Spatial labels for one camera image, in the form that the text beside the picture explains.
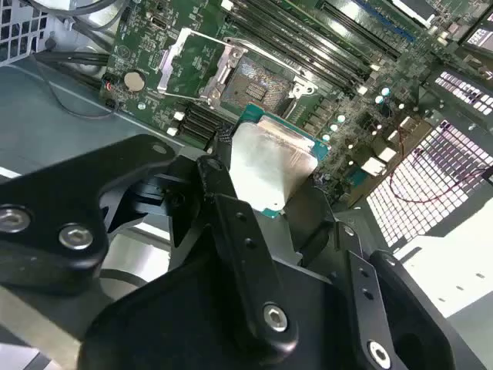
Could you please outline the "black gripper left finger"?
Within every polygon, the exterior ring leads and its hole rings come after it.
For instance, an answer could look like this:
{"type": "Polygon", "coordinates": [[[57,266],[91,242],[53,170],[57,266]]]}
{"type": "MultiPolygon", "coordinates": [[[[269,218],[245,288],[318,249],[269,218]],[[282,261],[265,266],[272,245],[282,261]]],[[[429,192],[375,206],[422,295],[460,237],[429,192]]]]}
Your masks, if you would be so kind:
{"type": "Polygon", "coordinates": [[[236,197],[218,158],[177,156],[153,136],[134,136],[3,184],[2,282],[56,294],[87,288],[108,254],[109,234],[145,213],[143,183],[163,195],[186,255],[178,267],[203,234],[212,235],[233,285],[240,344],[258,355],[290,354],[297,323],[251,206],[236,197]]]}

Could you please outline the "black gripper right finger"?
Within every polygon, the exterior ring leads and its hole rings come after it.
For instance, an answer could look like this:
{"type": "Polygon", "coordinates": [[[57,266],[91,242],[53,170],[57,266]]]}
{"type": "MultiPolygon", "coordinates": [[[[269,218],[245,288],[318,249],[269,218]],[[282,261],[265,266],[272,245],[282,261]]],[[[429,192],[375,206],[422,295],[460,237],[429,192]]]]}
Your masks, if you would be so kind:
{"type": "Polygon", "coordinates": [[[292,196],[292,241],[300,264],[334,286],[329,301],[339,369],[478,369],[480,360],[403,264],[364,250],[312,183],[292,196]]]}

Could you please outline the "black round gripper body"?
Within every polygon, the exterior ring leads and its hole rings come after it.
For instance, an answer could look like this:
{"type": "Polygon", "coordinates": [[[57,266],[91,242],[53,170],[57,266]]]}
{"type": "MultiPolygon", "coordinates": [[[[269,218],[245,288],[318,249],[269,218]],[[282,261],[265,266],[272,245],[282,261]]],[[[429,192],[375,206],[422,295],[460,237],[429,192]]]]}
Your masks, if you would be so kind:
{"type": "MultiPolygon", "coordinates": [[[[296,348],[278,369],[354,369],[340,292],[328,281],[276,262],[296,348]]],[[[257,350],[235,331],[233,285],[210,233],[185,263],[108,306],[89,327],[79,351],[81,369],[260,369],[257,350]]]]}

